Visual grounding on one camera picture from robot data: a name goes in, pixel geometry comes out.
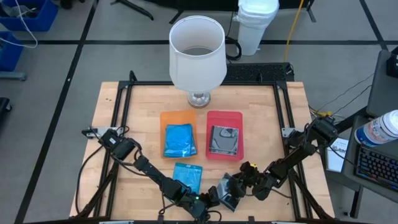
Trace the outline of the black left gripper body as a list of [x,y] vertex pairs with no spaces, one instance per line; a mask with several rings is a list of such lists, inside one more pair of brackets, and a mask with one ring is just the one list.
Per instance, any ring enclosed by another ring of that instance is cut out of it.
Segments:
[[210,205],[207,204],[208,193],[206,194],[188,194],[183,196],[183,209],[186,210],[194,219],[202,213],[207,213]]

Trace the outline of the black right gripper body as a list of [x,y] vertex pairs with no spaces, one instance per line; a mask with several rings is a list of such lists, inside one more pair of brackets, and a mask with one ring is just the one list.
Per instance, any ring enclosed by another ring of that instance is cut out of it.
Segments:
[[267,172],[250,173],[246,176],[244,183],[252,188],[252,193],[269,193],[271,191],[271,177]]

